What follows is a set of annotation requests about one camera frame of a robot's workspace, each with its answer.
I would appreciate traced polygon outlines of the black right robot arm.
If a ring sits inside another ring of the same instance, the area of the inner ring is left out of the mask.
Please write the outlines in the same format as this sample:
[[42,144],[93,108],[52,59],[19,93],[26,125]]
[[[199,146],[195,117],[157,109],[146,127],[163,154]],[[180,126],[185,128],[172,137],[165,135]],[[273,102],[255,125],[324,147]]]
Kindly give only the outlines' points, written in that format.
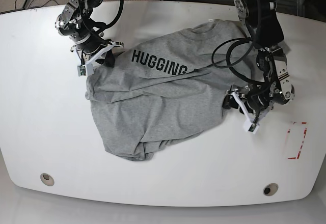
[[62,13],[57,17],[55,27],[59,34],[68,36],[75,44],[80,65],[86,64],[86,58],[99,57],[95,62],[113,67],[115,58],[112,53],[113,40],[104,39],[104,31],[113,27],[120,19],[124,0],[119,0],[118,12],[110,23],[95,21],[91,18],[93,10],[101,5],[103,0],[69,0]]

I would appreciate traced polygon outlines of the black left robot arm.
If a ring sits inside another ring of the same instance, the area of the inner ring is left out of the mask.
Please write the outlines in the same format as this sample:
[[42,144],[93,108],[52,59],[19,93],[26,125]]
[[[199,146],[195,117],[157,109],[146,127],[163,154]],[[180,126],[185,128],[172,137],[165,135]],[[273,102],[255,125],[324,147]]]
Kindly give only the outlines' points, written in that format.
[[[286,55],[279,45],[284,35],[276,15],[277,0],[234,0],[234,4],[249,36],[232,41],[226,54],[226,66],[247,85],[232,85],[223,107],[239,109],[246,117],[245,129],[253,132],[274,104],[288,104],[294,99],[295,91],[287,71]],[[236,63],[231,62],[231,52],[247,43],[258,51],[256,66],[262,71],[262,81],[247,78],[236,71]]]

